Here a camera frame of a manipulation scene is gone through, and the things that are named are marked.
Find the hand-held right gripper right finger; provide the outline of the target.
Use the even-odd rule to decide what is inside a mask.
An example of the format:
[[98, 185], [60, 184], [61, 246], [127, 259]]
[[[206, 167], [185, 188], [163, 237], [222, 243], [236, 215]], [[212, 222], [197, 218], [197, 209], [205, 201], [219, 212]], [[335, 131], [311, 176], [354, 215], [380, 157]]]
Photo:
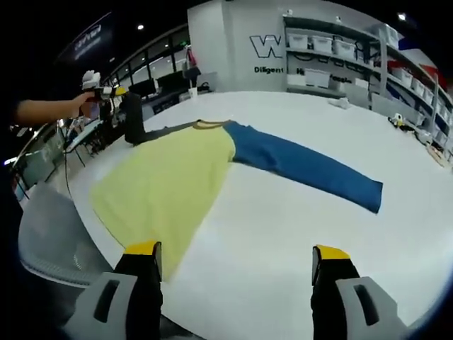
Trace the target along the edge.
[[401, 339], [396, 301], [360, 276], [344, 251], [313, 247], [311, 311], [315, 339]]

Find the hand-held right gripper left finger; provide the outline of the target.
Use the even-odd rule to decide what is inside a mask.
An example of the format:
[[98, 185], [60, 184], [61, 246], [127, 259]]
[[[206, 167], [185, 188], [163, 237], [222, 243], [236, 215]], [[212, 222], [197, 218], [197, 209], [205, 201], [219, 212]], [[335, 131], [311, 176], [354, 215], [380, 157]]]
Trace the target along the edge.
[[113, 272], [102, 273], [78, 297], [70, 339], [160, 339], [161, 242], [125, 249]]

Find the person's left hand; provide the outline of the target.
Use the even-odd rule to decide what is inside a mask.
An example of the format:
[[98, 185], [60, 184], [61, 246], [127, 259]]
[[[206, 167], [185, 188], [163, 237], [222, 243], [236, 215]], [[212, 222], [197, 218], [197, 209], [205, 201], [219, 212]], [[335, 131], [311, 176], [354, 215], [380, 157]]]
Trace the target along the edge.
[[83, 115], [83, 116], [90, 116], [91, 114], [91, 103], [95, 99], [95, 93], [90, 91], [90, 92], [84, 92], [77, 96], [76, 98], [73, 99], [73, 104], [76, 109], [76, 113], [78, 115]]

